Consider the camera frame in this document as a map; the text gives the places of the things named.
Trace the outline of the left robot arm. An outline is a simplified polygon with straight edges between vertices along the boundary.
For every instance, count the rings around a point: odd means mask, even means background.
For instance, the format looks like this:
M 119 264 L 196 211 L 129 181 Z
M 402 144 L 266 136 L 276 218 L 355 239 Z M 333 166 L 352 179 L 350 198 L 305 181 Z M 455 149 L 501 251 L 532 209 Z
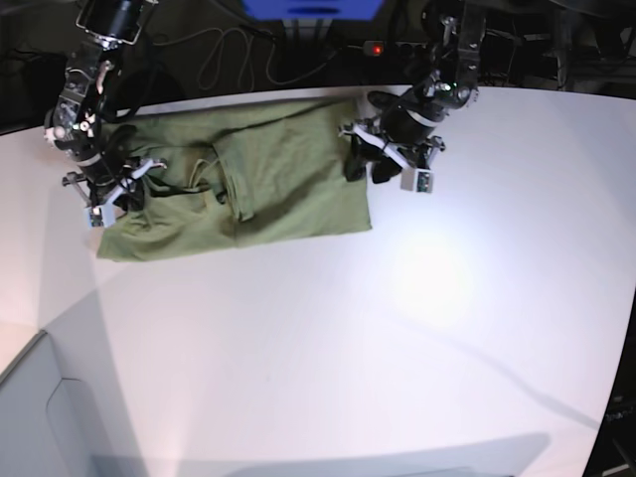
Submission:
M 486 7 L 476 1 L 429 1 L 421 16 L 428 42 L 412 61 L 412 85 L 399 94 L 368 92 L 376 114 L 340 128 L 351 138 L 343 169 L 350 183 L 367 175 L 375 184 L 400 177 L 402 189 L 431 193 L 432 162 L 446 149 L 435 130 L 478 95 Z

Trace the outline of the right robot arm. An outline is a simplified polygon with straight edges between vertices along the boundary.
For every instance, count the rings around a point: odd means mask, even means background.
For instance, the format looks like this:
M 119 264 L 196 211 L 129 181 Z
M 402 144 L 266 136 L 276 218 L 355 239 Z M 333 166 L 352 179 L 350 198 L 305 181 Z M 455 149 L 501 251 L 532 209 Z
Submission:
M 120 114 L 108 105 L 112 83 L 123 67 L 122 51 L 135 46 L 156 12 L 156 1 L 86 1 L 76 26 L 86 38 L 65 68 L 65 83 L 45 118 L 45 138 L 75 164 L 62 185 L 74 188 L 84 202 L 92 228 L 109 228 L 120 211 L 144 207 L 142 177 L 164 168 L 160 159 L 126 150 L 136 133 L 129 121 L 149 95 L 158 67 L 149 51 L 149 78 L 140 97 Z

